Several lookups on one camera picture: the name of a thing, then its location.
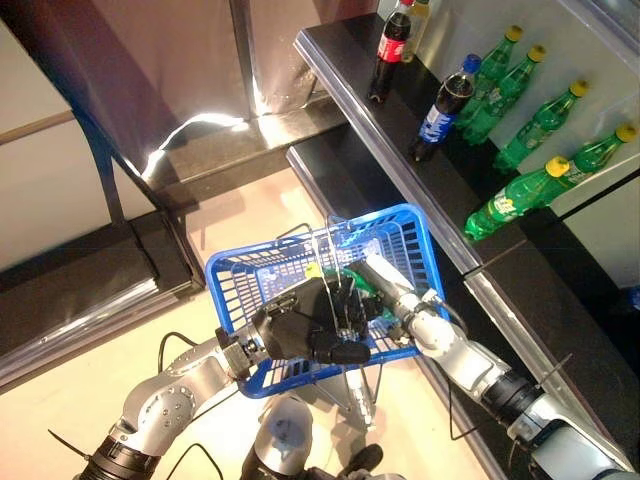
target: blue bottle cap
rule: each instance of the blue bottle cap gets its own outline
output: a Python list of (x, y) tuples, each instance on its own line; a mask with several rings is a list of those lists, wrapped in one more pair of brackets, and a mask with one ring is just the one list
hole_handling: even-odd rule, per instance
[(467, 58), (464, 59), (462, 69), (467, 73), (476, 73), (480, 68), (482, 59), (475, 53), (470, 53)]
[(640, 311), (640, 285), (629, 290), (629, 303), (633, 308)]

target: green bottle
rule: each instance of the green bottle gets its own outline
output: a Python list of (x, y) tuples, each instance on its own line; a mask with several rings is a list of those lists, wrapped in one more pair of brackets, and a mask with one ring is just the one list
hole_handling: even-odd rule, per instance
[(561, 193), (571, 190), (591, 175), (607, 166), (621, 145), (631, 142), (638, 132), (629, 124), (622, 124), (609, 137), (590, 143), (569, 159), (569, 171), (557, 178), (550, 187), (549, 203)]
[(566, 158), (554, 157), (544, 168), (520, 175), (469, 216), (464, 232), (473, 240), (482, 240), (530, 209), (546, 205), (549, 185), (568, 170)]
[(469, 124), (463, 135), (469, 145), (477, 145), (487, 139), (489, 132), (527, 89), (531, 74), (545, 54), (544, 47), (534, 45), (526, 58), (512, 68), (484, 98), (473, 117), (473, 122)]
[(520, 40), (521, 36), (522, 29), (517, 25), (511, 25), (504, 34), (504, 39), (482, 59), (480, 70), (478, 70), (474, 78), (473, 97), (458, 114), (458, 118), (454, 122), (456, 128), (463, 129), (471, 123), (478, 107), (482, 104), (482, 99), (487, 96), (498, 80), (506, 73), (513, 46)]
[(583, 97), (588, 89), (587, 82), (578, 80), (572, 83), (564, 94), (542, 105), (533, 118), (498, 153), (493, 167), (502, 173), (515, 170), (527, 155), (564, 125), (576, 101)]

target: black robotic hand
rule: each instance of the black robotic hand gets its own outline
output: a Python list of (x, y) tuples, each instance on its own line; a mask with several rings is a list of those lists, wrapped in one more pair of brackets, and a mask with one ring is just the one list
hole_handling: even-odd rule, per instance
[[(362, 364), (369, 361), (369, 347), (360, 342), (367, 323), (382, 313), (376, 297), (361, 298), (352, 278), (311, 278), (263, 305), (253, 324), (273, 359), (303, 357), (319, 363)], [(349, 332), (350, 339), (341, 336)]]

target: yellow bottle cap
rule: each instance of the yellow bottle cap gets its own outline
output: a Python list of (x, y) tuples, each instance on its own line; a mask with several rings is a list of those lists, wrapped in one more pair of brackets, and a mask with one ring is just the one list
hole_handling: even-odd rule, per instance
[(544, 56), (547, 54), (547, 51), (544, 49), (542, 45), (534, 45), (527, 53), (527, 56), (536, 63), (544, 60)]
[(304, 269), (304, 276), (305, 278), (322, 278), (322, 269), (320, 268), (320, 265), (318, 265), (316, 262), (311, 262)]
[(544, 168), (549, 175), (558, 178), (569, 171), (569, 160), (560, 156), (553, 157)]
[(616, 137), (618, 137), (620, 141), (624, 143), (629, 143), (631, 140), (636, 138), (637, 134), (638, 131), (628, 123), (624, 123), (616, 128)]
[(576, 80), (569, 87), (569, 91), (576, 97), (582, 97), (589, 91), (589, 83), (586, 80)]
[(517, 42), (522, 37), (522, 29), (517, 25), (511, 25), (504, 36), (511, 42)]

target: bottle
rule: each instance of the bottle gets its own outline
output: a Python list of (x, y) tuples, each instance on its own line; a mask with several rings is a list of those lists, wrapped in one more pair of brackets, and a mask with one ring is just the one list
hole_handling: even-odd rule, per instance
[(545, 54), (544, 47), (534, 45), (525, 59), (512, 68), (484, 98), (463, 134), (469, 145), (477, 145), (487, 139), (489, 132), (527, 89), (531, 74)]
[(378, 103), (384, 103), (391, 90), (391, 81), (398, 62), (402, 59), (409, 32), (411, 19), (409, 7), (413, 0), (398, 0), (393, 12), (387, 18), (378, 45), (378, 59), (367, 97)]
[(419, 162), (427, 160), (436, 145), (441, 143), (451, 129), (456, 115), (462, 110), (473, 94), (473, 74), (480, 67), (482, 59), (467, 55), (462, 69), (442, 82), (435, 103), (424, 118), (418, 135), (409, 147), (409, 155)]
[(504, 34), (504, 39), (482, 59), (480, 70), (476, 73), (473, 97), (456, 118), (454, 122), (456, 128), (463, 129), (471, 123), (471, 119), (478, 111), (484, 97), (495, 87), (498, 80), (504, 77), (509, 66), (509, 60), (511, 60), (513, 46), (520, 40), (521, 36), (522, 28), (517, 25), (511, 25)]
[(464, 226), (465, 233), (473, 240), (482, 240), (530, 209), (546, 205), (549, 185), (568, 170), (566, 158), (554, 157), (544, 168), (515, 178), (469, 216)]
[(409, 18), (411, 19), (411, 31), (409, 38), (402, 51), (402, 61), (409, 63), (416, 56), (416, 50), (429, 22), (429, 0), (415, 0), (413, 7), (409, 10)]
[(527, 155), (542, 145), (569, 117), (576, 101), (583, 97), (589, 84), (578, 80), (564, 94), (540, 107), (515, 137), (498, 153), (493, 167), (502, 173), (515, 170)]
[(629, 124), (622, 124), (609, 137), (590, 143), (578, 150), (569, 159), (569, 171), (553, 182), (552, 198), (571, 190), (591, 175), (602, 170), (621, 145), (631, 142), (638, 132)]

